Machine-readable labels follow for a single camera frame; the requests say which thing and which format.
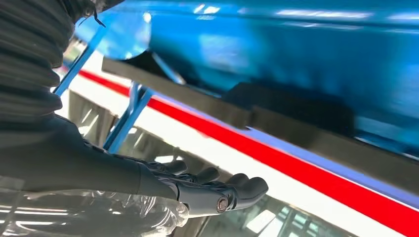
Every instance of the robotic hand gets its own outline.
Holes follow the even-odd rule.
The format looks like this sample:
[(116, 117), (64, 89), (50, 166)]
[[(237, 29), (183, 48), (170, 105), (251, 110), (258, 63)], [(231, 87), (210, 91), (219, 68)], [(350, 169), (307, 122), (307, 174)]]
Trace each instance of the robotic hand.
[(217, 215), (250, 207), (268, 191), (266, 182), (259, 177), (249, 179), (245, 174), (236, 174), (222, 183), (217, 181), (219, 173), (213, 167), (193, 175), (183, 174), (187, 167), (181, 160), (161, 164), (127, 159), (147, 168), (156, 180), (170, 187), (175, 199), (188, 207), (190, 217)]

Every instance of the red stripe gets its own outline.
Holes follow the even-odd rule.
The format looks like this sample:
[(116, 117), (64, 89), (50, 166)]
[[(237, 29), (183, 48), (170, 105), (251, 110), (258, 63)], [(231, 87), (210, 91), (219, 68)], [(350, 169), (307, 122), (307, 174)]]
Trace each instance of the red stripe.
[[(81, 75), (128, 96), (129, 89), (126, 87), (122, 90), (123, 86), (85, 71)], [(170, 104), (152, 98), (148, 107), (253, 157), (405, 236), (419, 237), (416, 226), (419, 212), (409, 207)]]
[(98, 77), (97, 75), (92, 74), (92, 73), (87, 72), (87, 71), (84, 71), (84, 70), (80, 70), (79, 75), (83, 76), (83, 77), (85, 77), (85, 78), (87, 78), (91, 81), (94, 81), (98, 84), (101, 84), (101, 85), (113, 90), (116, 93), (119, 93), (119, 94), (125, 95), (125, 96), (129, 95), (129, 88), (127, 88), (123, 85), (117, 84), (115, 82), (109, 81), (109, 80), (101, 78), (101, 77)]

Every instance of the blue metal beam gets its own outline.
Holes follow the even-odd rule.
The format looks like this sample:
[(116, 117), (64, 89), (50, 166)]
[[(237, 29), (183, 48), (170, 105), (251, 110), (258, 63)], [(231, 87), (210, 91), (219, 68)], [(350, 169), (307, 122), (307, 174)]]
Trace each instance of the blue metal beam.
[[(108, 16), (103, 21), (106, 22), (107, 25), (110, 25), (113, 23), (114, 17)], [(73, 81), (74, 77), (77, 76), (79, 71), (82, 69), (86, 61), (90, 58), (92, 53), (96, 50), (97, 46), (99, 45), (102, 38), (106, 35), (107, 32), (108, 32), (108, 28), (99, 27), (98, 31), (93, 36), (92, 40), (89, 42), (89, 45), (80, 55), (80, 57), (78, 57), (75, 63), (71, 66), (68, 73), (64, 76), (63, 80), (61, 81), (61, 83), (54, 89), (54, 92), (53, 92), (54, 94), (61, 96), (64, 93), (64, 91), (68, 89), (71, 81)]]
[(132, 82), (129, 91), (129, 105), (106, 139), (103, 145), (105, 150), (112, 154), (118, 152), (129, 130), (134, 126), (135, 121), (150, 101), (152, 95), (151, 90)]

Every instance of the metal bolt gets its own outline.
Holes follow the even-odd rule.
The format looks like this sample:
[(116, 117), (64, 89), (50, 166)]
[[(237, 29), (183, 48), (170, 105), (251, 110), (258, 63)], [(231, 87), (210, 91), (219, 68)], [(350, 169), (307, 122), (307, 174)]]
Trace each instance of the metal bolt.
[(223, 213), (228, 207), (228, 200), (226, 197), (220, 197), (217, 203), (217, 211)]

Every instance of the plastic wrap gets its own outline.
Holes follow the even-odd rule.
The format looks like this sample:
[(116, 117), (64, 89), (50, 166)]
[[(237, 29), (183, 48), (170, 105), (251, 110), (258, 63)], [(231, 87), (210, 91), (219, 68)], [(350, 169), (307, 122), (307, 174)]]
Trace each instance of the plastic wrap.
[(29, 193), (0, 179), (2, 237), (166, 236), (188, 215), (185, 205), (161, 197), (94, 190)]

